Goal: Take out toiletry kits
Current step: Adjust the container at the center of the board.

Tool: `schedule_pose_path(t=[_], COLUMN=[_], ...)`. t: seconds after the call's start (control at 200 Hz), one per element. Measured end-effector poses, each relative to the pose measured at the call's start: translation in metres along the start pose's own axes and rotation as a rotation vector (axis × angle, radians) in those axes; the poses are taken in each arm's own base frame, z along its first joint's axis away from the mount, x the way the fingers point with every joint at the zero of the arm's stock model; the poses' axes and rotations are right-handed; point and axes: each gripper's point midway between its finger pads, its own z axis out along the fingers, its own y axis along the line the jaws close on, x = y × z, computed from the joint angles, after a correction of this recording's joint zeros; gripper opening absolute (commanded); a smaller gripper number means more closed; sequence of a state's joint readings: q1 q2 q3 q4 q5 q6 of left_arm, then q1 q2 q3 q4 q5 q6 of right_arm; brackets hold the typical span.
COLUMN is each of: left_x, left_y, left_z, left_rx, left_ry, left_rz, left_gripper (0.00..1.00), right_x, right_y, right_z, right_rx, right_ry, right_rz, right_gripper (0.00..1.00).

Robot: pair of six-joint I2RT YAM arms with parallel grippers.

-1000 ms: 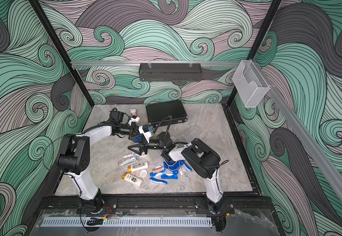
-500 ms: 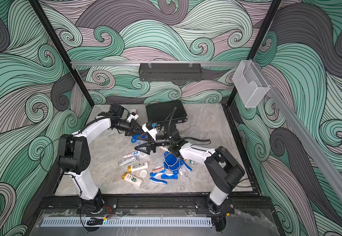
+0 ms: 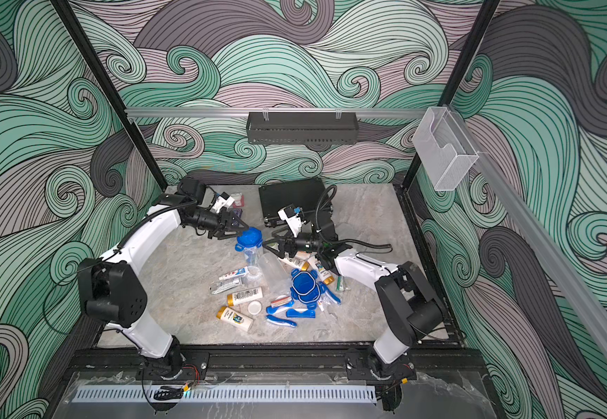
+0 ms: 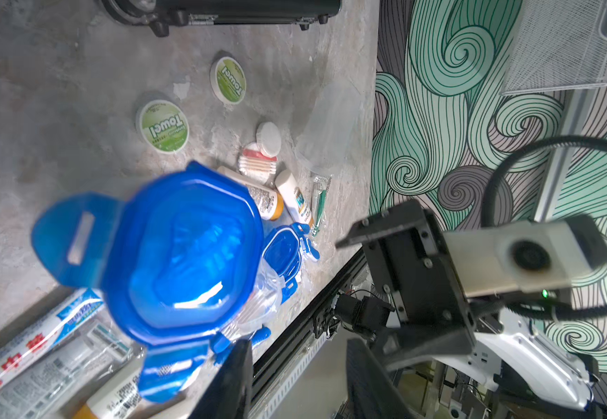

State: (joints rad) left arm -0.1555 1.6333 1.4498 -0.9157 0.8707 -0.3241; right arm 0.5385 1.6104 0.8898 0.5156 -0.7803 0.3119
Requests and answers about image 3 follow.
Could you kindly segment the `blue-lid container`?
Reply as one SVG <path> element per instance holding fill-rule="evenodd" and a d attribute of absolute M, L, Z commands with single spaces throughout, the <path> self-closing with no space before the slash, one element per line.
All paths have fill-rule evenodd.
<path fill-rule="evenodd" d="M 274 254 L 267 252 L 256 260 L 256 265 L 248 268 L 249 279 L 260 280 L 270 288 L 287 286 L 290 274 L 282 266 L 282 262 Z"/>
<path fill-rule="evenodd" d="M 262 233 L 250 227 L 237 237 L 235 251 L 242 253 L 248 266 L 256 266 L 261 256 Z"/>

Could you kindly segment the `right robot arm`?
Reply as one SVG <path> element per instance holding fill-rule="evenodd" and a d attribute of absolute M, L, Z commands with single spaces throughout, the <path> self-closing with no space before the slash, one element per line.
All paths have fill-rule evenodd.
<path fill-rule="evenodd" d="M 447 315 L 438 293 L 415 263 L 395 265 L 380 261 L 357 251 L 356 244 L 371 250 L 392 249 L 390 244 L 368 244 L 356 239 L 329 241 L 313 233 L 274 236 L 263 246 L 278 258 L 294 257 L 299 251 L 311 253 L 325 269 L 354 279 L 376 293 L 387 329 L 373 342 L 367 363 L 377 379 L 386 380 L 394 377 L 399 358 L 429 337 Z"/>

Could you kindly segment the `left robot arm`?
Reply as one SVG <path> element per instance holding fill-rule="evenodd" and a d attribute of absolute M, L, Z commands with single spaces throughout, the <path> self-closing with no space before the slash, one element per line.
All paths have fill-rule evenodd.
<path fill-rule="evenodd" d="M 218 240 L 237 238 L 249 229 L 229 204 L 208 209 L 198 197 L 163 193 L 121 241 L 99 258 L 81 261 L 76 274 L 81 312 L 123 335 L 144 358 L 144 366 L 163 380 L 177 379 L 185 358 L 178 338 L 151 317 L 138 274 L 179 227 L 203 230 Z"/>

